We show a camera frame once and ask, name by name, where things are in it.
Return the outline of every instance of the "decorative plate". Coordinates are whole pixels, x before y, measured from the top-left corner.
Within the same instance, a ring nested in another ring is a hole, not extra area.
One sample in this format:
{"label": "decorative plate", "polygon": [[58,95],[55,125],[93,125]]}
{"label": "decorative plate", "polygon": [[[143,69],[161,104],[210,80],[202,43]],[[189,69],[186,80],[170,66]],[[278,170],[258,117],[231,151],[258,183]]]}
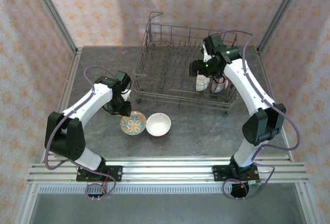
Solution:
{"label": "decorative plate", "polygon": [[140,134],[146,126],[146,118],[141,112],[131,111],[130,117],[122,117],[120,127],[128,135]]}

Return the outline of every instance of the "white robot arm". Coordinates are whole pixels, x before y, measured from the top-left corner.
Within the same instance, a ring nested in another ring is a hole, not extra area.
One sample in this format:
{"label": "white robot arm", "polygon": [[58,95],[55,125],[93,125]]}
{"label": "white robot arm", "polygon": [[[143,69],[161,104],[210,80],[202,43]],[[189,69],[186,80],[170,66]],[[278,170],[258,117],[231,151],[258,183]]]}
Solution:
{"label": "white robot arm", "polygon": [[[244,71],[241,50],[236,46],[224,45],[220,34],[205,38],[202,52],[204,53],[203,60],[190,63],[189,75],[193,77],[204,75],[214,80],[227,77],[240,93],[250,115],[249,120],[242,127],[244,140],[239,150],[232,156],[228,166],[212,168],[215,174],[220,175],[214,178],[217,179],[216,181],[252,180],[254,171],[257,171],[252,160],[254,154],[262,144],[268,143],[280,133],[284,121],[284,117],[266,102],[283,113],[286,112],[286,108],[283,104],[276,104],[262,89],[246,63],[246,72]],[[254,86],[251,85],[246,74],[249,75]]]}
{"label": "white robot arm", "polygon": [[[124,72],[117,72],[114,78],[100,77],[94,84],[94,90],[90,90],[76,104],[62,113],[53,112],[47,121],[45,147],[60,120],[72,113],[56,132],[50,151],[90,170],[106,173],[105,160],[86,146],[84,127],[88,120],[105,104],[107,104],[106,111],[113,115],[130,116],[131,105],[127,101],[130,90],[126,90],[129,82],[130,77]],[[75,111],[75,108],[91,96],[92,91],[94,94],[91,99]]]}

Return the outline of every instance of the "white bowl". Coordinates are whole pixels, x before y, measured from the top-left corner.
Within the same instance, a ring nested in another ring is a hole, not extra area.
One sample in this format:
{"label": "white bowl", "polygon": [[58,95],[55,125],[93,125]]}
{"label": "white bowl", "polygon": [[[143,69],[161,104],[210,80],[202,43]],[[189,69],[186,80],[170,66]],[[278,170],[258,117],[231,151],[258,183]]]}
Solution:
{"label": "white bowl", "polygon": [[162,136],[169,132],[171,128],[171,120],[164,113],[155,113],[146,121],[146,130],[150,135]]}
{"label": "white bowl", "polygon": [[221,83],[216,83],[215,81],[213,81],[213,83],[212,83],[211,93],[213,93],[213,94],[220,93],[222,90],[226,89],[229,84],[228,79],[225,79],[223,82],[222,82],[222,79],[218,79],[217,82],[221,82]]}
{"label": "white bowl", "polygon": [[210,78],[207,78],[203,75],[197,75],[196,77],[196,91],[201,92],[207,89],[207,86],[210,82]]}

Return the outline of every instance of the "dish rack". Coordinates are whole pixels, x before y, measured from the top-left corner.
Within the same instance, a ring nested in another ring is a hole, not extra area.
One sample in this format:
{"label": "dish rack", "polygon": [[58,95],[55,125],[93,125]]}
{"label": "dish rack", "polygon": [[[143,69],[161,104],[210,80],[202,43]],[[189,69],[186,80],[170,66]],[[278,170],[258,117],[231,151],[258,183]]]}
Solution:
{"label": "dish rack", "polygon": [[[162,12],[150,13],[134,69],[133,88],[137,103],[149,99],[227,113],[238,97],[230,81],[225,90],[212,94],[212,79],[206,90],[196,92],[196,78],[189,77],[190,62],[203,59],[203,39],[220,31],[153,22],[160,15]],[[236,45],[237,34],[224,33],[223,41],[228,46]]]}

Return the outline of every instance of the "floral wallpaper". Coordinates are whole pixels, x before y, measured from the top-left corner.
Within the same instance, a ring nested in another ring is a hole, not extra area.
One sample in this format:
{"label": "floral wallpaper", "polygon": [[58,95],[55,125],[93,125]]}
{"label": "floral wallpaper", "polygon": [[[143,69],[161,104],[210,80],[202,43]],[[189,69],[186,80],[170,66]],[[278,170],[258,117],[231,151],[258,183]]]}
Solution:
{"label": "floral wallpaper", "polygon": [[[307,163],[324,223],[330,220],[330,0],[294,0],[262,54],[275,99],[302,133],[294,158]],[[295,131],[286,124],[291,145]]]}
{"label": "floral wallpaper", "polygon": [[0,0],[0,223],[13,223],[72,58],[41,0]]}
{"label": "floral wallpaper", "polygon": [[[78,47],[139,46],[146,17],[162,10],[160,22],[255,34],[257,45],[282,0],[52,0]],[[239,37],[243,44],[248,37]]]}

